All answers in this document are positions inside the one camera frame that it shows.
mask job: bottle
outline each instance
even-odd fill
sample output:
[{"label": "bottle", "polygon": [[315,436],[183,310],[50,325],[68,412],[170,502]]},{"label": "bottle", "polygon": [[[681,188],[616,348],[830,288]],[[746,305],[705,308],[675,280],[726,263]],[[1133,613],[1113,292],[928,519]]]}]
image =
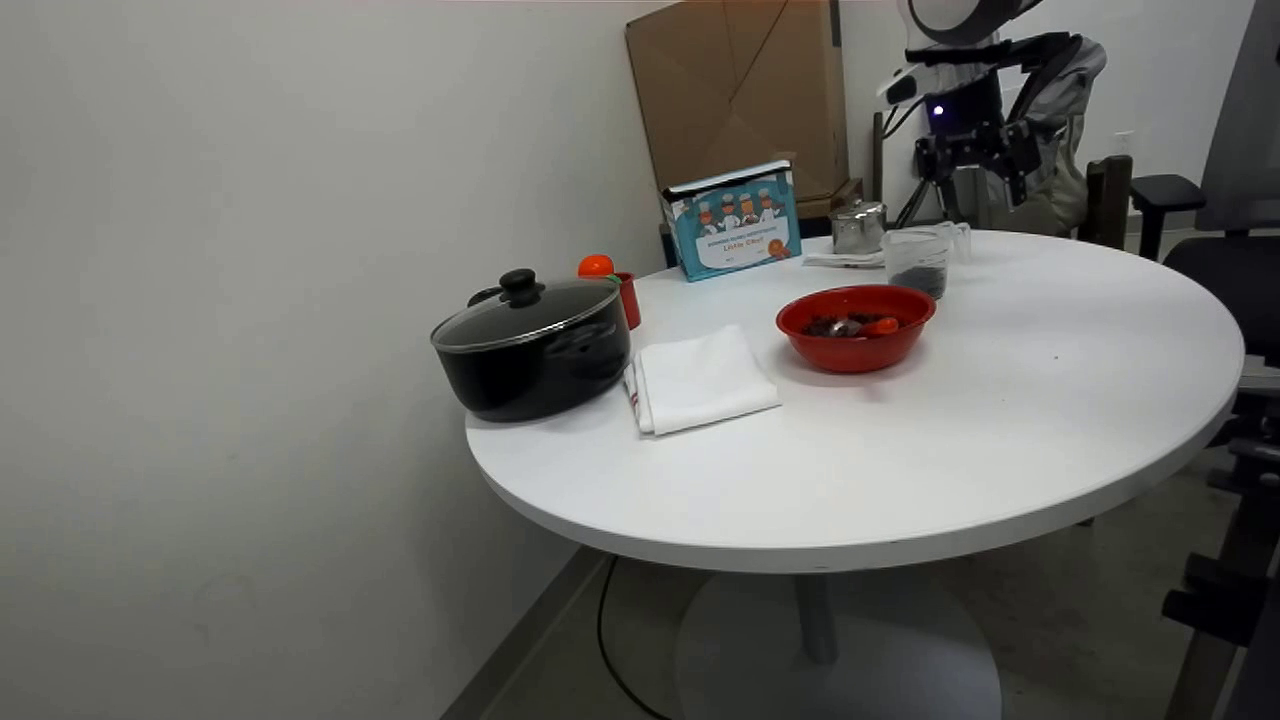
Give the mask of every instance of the bottle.
[{"label": "bottle", "polygon": [[583,260],[575,263],[575,274],[580,274],[580,280],[616,280],[616,292],[620,292],[620,301],[626,301],[629,329],[641,325],[636,280],[634,280],[634,271],[616,271],[616,267],[611,267],[611,254],[583,254]]}]

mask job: table top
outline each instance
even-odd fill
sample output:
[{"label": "table top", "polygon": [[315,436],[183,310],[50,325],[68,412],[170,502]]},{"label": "table top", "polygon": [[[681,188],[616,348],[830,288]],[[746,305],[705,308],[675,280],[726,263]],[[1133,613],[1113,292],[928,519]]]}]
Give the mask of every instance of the table top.
[{"label": "table top", "polygon": [[883,267],[783,260],[646,274],[636,342],[742,325],[783,407],[648,438],[626,392],[470,416],[489,483],[600,551],[714,572],[851,572],[969,554],[1101,514],[1192,460],[1243,368],[1200,283],[1095,245],[974,233],[915,352],[813,370],[771,314]]}]

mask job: pot lid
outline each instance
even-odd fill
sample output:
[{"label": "pot lid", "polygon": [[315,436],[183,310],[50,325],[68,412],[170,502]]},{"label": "pot lid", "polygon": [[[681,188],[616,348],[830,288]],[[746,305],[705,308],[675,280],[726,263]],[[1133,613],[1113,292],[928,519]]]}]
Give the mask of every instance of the pot lid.
[{"label": "pot lid", "polygon": [[447,314],[431,342],[436,352],[489,352],[533,342],[616,301],[610,280],[542,283],[528,267],[504,271],[501,288],[477,292],[471,308]]}]

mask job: red cap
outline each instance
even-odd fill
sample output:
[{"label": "red cap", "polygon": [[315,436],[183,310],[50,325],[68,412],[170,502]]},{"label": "red cap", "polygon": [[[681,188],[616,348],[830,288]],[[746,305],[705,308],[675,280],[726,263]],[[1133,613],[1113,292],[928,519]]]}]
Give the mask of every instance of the red cap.
[{"label": "red cap", "polygon": [[616,274],[611,254],[583,254],[575,274]]}]

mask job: red bowl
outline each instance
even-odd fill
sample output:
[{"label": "red bowl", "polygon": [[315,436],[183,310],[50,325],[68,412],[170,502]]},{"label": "red bowl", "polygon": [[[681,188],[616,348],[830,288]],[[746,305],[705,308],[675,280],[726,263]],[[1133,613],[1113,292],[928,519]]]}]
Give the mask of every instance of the red bowl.
[{"label": "red bowl", "polygon": [[[816,314],[897,314],[897,335],[813,335],[809,325]],[[858,288],[830,288],[792,301],[775,310],[775,329],[792,341],[792,348],[822,370],[862,375],[902,363],[915,335],[924,333],[928,314],[935,310],[931,295],[897,288],[897,283],[858,283]]]}]

